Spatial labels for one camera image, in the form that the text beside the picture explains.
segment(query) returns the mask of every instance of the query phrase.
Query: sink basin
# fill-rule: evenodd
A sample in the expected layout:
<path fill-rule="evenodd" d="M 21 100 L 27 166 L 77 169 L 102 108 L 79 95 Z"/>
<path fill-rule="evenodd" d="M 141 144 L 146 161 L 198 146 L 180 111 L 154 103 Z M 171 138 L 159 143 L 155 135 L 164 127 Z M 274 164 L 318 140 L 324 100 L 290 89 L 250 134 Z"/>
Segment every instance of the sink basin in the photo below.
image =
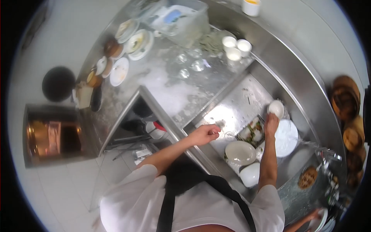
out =
<path fill-rule="evenodd" d="M 246 188 L 238 174 L 224 160 L 227 144 L 236 141 L 235 136 L 254 117 L 266 116 L 266 107 L 274 99 L 281 99 L 291 120 L 298 128 L 299 136 L 315 141 L 310 126 L 295 101 L 284 87 L 258 61 L 254 61 L 238 78 L 221 92 L 200 114 L 184 127 L 185 134 L 203 124 L 216 123 L 221 128 L 218 139 L 204 146 L 195 147 L 192 155 L 203 162 L 203 169 L 210 174 L 224 177 L 248 202 L 257 194 L 257 186 Z M 301 172 L 308 166 L 317 167 L 319 162 L 314 150 L 299 144 L 287 157 L 278 158 L 278 189 L 286 214 L 286 224 L 308 213 L 316 205 L 328 186 L 319 172 L 315 184 L 306 190 L 298 188 Z"/>

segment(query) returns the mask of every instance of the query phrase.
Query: dirty dish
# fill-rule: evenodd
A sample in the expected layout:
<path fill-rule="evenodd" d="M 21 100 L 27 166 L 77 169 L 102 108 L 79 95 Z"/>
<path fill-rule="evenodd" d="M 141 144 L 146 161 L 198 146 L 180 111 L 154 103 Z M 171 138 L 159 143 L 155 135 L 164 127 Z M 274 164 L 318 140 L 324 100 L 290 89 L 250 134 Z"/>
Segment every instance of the dirty dish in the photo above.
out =
<path fill-rule="evenodd" d="M 253 187 L 259 182 L 260 163 L 253 163 L 240 172 L 240 178 L 245 187 Z"/>
<path fill-rule="evenodd" d="M 118 43 L 125 43 L 137 31 L 138 27 L 139 22 L 134 19 L 123 22 L 115 34 L 115 39 Z"/>
<path fill-rule="evenodd" d="M 95 71 L 91 71 L 86 79 L 87 84 L 93 88 L 100 86 L 102 81 L 103 78 L 99 75 L 96 75 Z"/>
<path fill-rule="evenodd" d="M 127 53 L 135 52 L 142 45 L 145 32 L 139 30 L 135 35 L 133 35 L 125 44 L 125 50 Z"/>
<path fill-rule="evenodd" d="M 309 222 L 308 229 L 310 230 L 310 232 L 318 232 L 325 225 L 327 215 L 328 215 L 328 210 L 326 208 L 322 208 L 318 211 L 318 214 L 321 215 L 322 219 L 315 218 Z"/>
<path fill-rule="evenodd" d="M 118 60 L 125 54 L 125 49 L 122 44 L 119 44 L 118 50 L 111 56 L 111 59 Z"/>
<path fill-rule="evenodd" d="M 154 43 L 153 33 L 150 31 L 147 31 L 146 35 L 147 35 L 147 38 L 144 40 L 147 42 L 143 42 L 141 48 L 139 48 L 137 51 L 128 55 L 128 57 L 132 61 L 137 61 L 137 60 L 142 59 L 148 54 L 148 52 L 150 52 L 151 48 L 153 47 L 153 43 Z"/>
<path fill-rule="evenodd" d="M 264 141 L 265 136 L 263 128 L 264 121 L 258 115 L 237 134 L 236 139 L 248 142 L 257 148 Z"/>
<path fill-rule="evenodd" d="M 255 148 L 244 141 L 234 141 L 226 147 L 227 158 L 240 165 L 250 165 L 256 160 Z"/>
<path fill-rule="evenodd" d="M 153 138 L 153 139 L 161 139 L 162 136 L 166 133 L 166 131 L 162 131 L 157 129 L 153 122 L 147 123 L 145 125 L 145 131 Z"/>
<path fill-rule="evenodd" d="M 280 100 L 274 100 L 269 104 L 267 113 L 275 114 L 279 119 L 282 119 L 285 108 Z"/>
<path fill-rule="evenodd" d="M 129 60 L 125 57 L 120 58 L 112 67 L 109 81 L 112 86 L 120 85 L 129 71 Z"/>
<path fill-rule="evenodd" d="M 96 75 L 101 75 L 107 66 L 107 57 L 103 56 L 96 63 Z"/>
<path fill-rule="evenodd" d="M 298 136 L 298 129 L 293 121 L 288 119 L 280 120 L 275 133 L 276 156 L 281 158 L 291 154 L 298 143 Z"/>
<path fill-rule="evenodd" d="M 109 39 L 103 48 L 104 55 L 106 57 L 116 57 L 122 52 L 122 45 L 119 45 L 113 38 Z"/>

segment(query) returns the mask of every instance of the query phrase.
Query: food tray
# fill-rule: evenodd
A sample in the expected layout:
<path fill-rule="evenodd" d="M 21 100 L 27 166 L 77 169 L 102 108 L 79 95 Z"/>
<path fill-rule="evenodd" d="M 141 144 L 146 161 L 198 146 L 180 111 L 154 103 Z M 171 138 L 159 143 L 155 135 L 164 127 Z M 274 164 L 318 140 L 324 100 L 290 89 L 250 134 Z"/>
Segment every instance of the food tray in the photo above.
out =
<path fill-rule="evenodd" d="M 250 143 L 254 148 L 257 148 L 265 140 L 264 135 L 264 120 L 260 115 L 256 116 L 249 124 L 247 124 L 238 134 L 236 139 Z"/>

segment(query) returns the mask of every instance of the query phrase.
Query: white plate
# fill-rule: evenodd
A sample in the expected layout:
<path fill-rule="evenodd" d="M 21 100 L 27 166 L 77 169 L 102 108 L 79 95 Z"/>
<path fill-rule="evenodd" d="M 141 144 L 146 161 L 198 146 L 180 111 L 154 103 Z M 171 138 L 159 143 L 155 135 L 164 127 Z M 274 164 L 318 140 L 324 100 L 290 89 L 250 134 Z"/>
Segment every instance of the white plate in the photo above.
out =
<path fill-rule="evenodd" d="M 139 38 L 141 38 L 139 46 L 136 49 L 133 49 L 133 43 L 137 42 Z M 147 40 L 148 40 L 147 30 L 141 29 L 137 31 L 132 37 L 130 37 L 128 41 L 126 41 L 124 46 L 125 52 L 127 52 L 128 54 L 136 52 L 138 49 L 144 47 L 145 43 L 148 42 Z"/>
<path fill-rule="evenodd" d="M 134 20 L 134 19 L 129 19 L 128 21 L 123 22 L 122 24 L 125 24 L 125 23 L 128 23 L 128 22 L 129 22 L 129 25 L 125 29 L 124 33 L 120 37 L 117 36 L 118 33 L 116 33 L 116 35 L 115 35 L 115 39 L 117 39 L 118 43 L 125 43 L 128 39 L 130 39 L 131 36 L 134 35 L 134 33 L 137 31 L 137 29 L 139 27 L 139 22 Z"/>
<path fill-rule="evenodd" d="M 256 160 L 255 148 L 244 141 L 234 141 L 226 146 L 226 156 L 234 163 L 250 165 Z"/>
<path fill-rule="evenodd" d="M 291 154 L 298 143 L 298 129 L 295 124 L 288 119 L 280 120 L 276 137 L 276 156 L 286 157 Z"/>
<path fill-rule="evenodd" d="M 149 132 L 151 132 L 153 129 L 155 129 L 156 127 L 155 127 L 155 125 L 153 124 L 153 122 L 149 122 L 149 123 L 147 123 L 147 125 L 145 125 L 145 131 L 147 132 L 147 133 L 149 133 Z M 161 139 L 162 138 L 162 136 L 164 136 L 164 134 L 165 134 L 166 132 L 165 131 L 162 131 L 162 130 L 160 130 L 160 129 L 156 129 L 156 130 L 154 130 L 154 131 L 152 131 L 151 133 L 150 133 L 150 136 L 153 138 L 153 139 Z"/>
<path fill-rule="evenodd" d="M 146 45 L 144 45 L 144 47 L 142 48 L 139 48 L 137 51 L 135 51 L 134 53 L 132 54 L 129 54 L 128 57 L 132 60 L 132 61 L 137 61 L 137 60 L 140 60 L 142 59 L 143 57 L 145 57 L 148 52 L 151 50 L 152 46 L 153 46 L 153 43 L 154 43 L 154 36 L 153 36 L 153 33 L 148 31 L 147 33 L 148 35 L 148 42 Z"/>
<path fill-rule="evenodd" d="M 109 81 L 112 86 L 120 85 L 129 71 L 129 60 L 125 57 L 120 58 L 112 66 L 111 74 L 109 76 Z"/>
<path fill-rule="evenodd" d="M 321 229 L 321 232 L 331 232 L 335 227 L 335 220 L 330 219 Z"/>
<path fill-rule="evenodd" d="M 322 219 L 313 219 L 309 222 L 308 229 L 310 229 L 310 232 L 318 232 L 325 225 L 328 210 L 326 208 L 322 208 L 321 210 L 319 210 L 318 214 L 322 216 Z"/>

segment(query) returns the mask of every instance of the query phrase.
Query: brown bowl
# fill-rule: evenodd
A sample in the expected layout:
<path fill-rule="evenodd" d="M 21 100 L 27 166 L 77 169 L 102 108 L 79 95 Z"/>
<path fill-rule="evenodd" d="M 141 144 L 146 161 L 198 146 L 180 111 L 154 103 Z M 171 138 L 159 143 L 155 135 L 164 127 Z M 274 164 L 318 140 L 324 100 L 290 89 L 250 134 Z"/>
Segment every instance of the brown bowl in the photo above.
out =
<path fill-rule="evenodd" d="M 340 86 L 332 91 L 331 105 L 341 121 L 348 122 L 359 114 L 360 102 L 351 87 Z"/>
<path fill-rule="evenodd" d="M 357 84 L 354 80 L 348 76 L 339 76 L 334 80 L 333 89 L 337 89 L 339 87 L 350 87 L 352 88 L 353 92 L 356 94 L 358 101 L 361 99 L 361 94 L 359 93 L 359 89 Z"/>
<path fill-rule="evenodd" d="M 109 39 L 104 45 L 103 52 L 106 55 L 106 57 L 109 58 L 109 57 L 112 57 L 117 52 L 119 47 L 120 46 L 115 39 Z"/>
<path fill-rule="evenodd" d="M 86 82 L 90 87 L 96 88 L 102 84 L 103 78 L 95 75 L 95 71 L 91 71 L 86 79 Z"/>
<path fill-rule="evenodd" d="M 365 133 L 363 131 L 363 119 L 357 115 L 355 119 L 348 122 L 344 127 L 343 141 L 345 147 L 350 152 L 356 152 L 365 143 Z"/>

